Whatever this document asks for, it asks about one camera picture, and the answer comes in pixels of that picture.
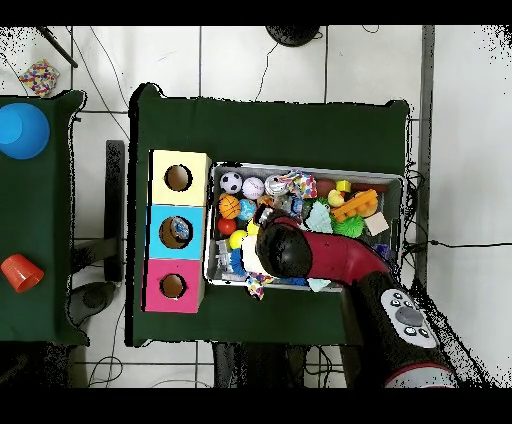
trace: red cup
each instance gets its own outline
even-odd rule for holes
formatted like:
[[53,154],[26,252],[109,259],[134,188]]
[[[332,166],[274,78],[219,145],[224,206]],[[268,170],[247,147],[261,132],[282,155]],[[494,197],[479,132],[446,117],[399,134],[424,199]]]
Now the red cup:
[[0,268],[17,293],[30,290],[44,276],[43,271],[19,254],[9,256]]

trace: pink cube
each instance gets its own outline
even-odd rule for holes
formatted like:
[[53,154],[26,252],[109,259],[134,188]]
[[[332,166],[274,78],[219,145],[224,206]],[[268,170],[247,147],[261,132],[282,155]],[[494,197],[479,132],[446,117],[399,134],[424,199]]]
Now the pink cube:
[[[202,263],[198,260],[149,259],[145,311],[197,313],[204,294],[201,266]],[[178,290],[171,293],[174,289],[162,287],[162,280],[169,275],[179,277],[184,284],[183,291],[179,292]]]

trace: gray container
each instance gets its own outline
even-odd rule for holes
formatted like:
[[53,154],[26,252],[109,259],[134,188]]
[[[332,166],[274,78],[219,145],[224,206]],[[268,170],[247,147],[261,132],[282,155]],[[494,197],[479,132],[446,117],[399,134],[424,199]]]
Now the gray container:
[[[404,220],[403,212],[405,210],[405,179],[400,175],[391,174],[374,174],[368,172],[353,172],[353,171],[333,171],[329,169],[315,169],[304,167],[290,167],[290,166],[276,166],[276,165],[257,165],[250,163],[242,163],[241,166],[233,166],[231,163],[214,163],[210,169],[209,184],[208,184],[208,197],[210,199],[210,208],[207,214],[207,230],[205,240],[205,255],[204,255],[204,276],[212,284],[229,284],[235,286],[245,286],[244,281],[227,281],[222,279],[222,270],[218,269],[218,258],[220,254],[219,248],[216,244],[217,240],[225,239],[216,229],[215,223],[220,218],[220,212],[216,207],[218,205],[219,196],[222,193],[220,188],[220,178],[226,172],[237,172],[244,180],[248,177],[258,177],[263,182],[271,175],[284,175],[292,170],[301,170],[305,173],[312,174],[316,179],[329,178],[335,181],[347,180],[351,183],[366,183],[366,184],[384,184],[388,186],[386,193],[378,193],[378,211],[382,212],[386,221],[389,224],[389,229],[372,237],[371,235],[364,234],[359,238],[365,241],[370,246],[377,243],[384,243],[391,246],[393,256],[391,261],[397,260],[402,252],[402,245],[404,239]],[[307,286],[296,286],[293,284],[285,283],[281,280],[276,280],[265,288],[281,288],[291,290],[310,290]],[[322,291],[341,291],[343,288],[337,283],[331,283]]]

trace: green table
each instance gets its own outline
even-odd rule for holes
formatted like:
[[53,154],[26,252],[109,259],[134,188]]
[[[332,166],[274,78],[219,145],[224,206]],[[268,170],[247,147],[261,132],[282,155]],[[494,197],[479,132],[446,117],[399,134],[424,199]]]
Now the green table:
[[72,246],[69,128],[83,95],[0,97],[0,107],[16,102],[37,106],[50,123],[50,140],[39,156],[19,161],[0,153],[0,261],[21,253],[45,272],[38,285],[22,294],[0,273],[0,340],[87,344],[66,312]]
[[127,342],[349,343],[343,293],[276,289],[257,302],[244,287],[207,285],[197,314],[142,312],[148,151],[403,175],[408,113],[405,101],[370,106],[162,98],[156,86],[142,84],[130,101],[126,307],[133,321],[127,322]]

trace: blue cup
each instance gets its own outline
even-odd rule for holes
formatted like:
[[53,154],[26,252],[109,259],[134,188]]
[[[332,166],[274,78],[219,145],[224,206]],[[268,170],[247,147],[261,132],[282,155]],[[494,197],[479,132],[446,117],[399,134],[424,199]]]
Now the blue cup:
[[50,124],[43,112],[28,103],[0,108],[0,151],[13,159],[32,159],[50,139]]

